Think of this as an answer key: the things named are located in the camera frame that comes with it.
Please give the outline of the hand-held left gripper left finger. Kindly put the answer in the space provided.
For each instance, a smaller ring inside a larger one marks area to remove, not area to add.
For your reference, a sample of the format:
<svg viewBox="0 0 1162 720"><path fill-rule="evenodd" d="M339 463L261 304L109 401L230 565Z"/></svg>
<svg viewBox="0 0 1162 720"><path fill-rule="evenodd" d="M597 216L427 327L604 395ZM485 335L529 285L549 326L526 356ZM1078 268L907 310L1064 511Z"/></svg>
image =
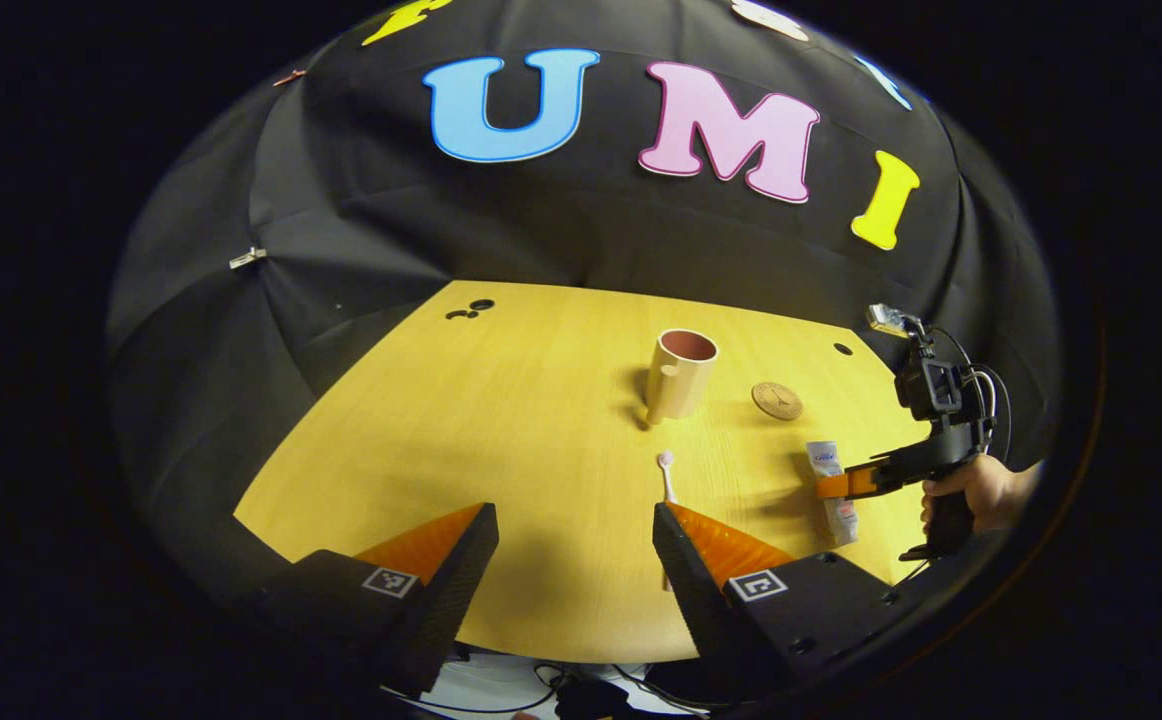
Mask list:
<svg viewBox="0 0 1162 720"><path fill-rule="evenodd" d="M438 679L497 547L497 506L473 503L367 550L308 553L258 585L251 614L372 687L417 698Z"/></svg>

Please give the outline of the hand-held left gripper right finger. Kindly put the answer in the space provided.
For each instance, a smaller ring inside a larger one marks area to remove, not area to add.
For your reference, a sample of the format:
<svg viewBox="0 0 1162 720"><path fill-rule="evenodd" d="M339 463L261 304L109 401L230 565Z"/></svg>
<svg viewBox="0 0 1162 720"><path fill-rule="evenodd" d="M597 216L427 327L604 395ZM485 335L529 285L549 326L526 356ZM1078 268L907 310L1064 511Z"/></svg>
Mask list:
<svg viewBox="0 0 1162 720"><path fill-rule="evenodd" d="M921 605L840 553L795 559L681 503L657 503L653 546L697 655L754 700L833 679Z"/></svg>

